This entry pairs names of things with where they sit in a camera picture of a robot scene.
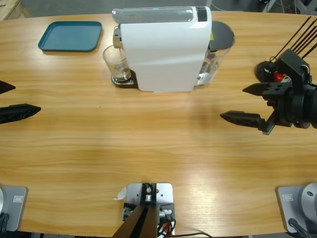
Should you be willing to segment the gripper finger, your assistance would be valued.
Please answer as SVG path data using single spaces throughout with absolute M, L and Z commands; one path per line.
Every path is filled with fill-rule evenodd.
M 16 87 L 7 82 L 0 81 L 0 94 L 14 90 Z
M 0 123 L 3 124 L 23 120 L 32 117 L 40 110 L 41 107 L 29 104 L 18 104 L 10 105 L 8 107 L 1 107 Z

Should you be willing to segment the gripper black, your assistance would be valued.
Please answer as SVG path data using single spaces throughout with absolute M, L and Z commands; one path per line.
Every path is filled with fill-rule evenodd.
M 265 135 L 269 135 L 276 125 L 309 128 L 310 123 L 304 121 L 304 99 L 309 89 L 308 84 L 303 84 L 300 89 L 289 82 L 254 83 L 243 92 L 262 96 L 267 105 L 273 107 L 267 120 L 259 114 L 242 111 L 227 111 L 220 116 L 232 124 L 256 128 Z

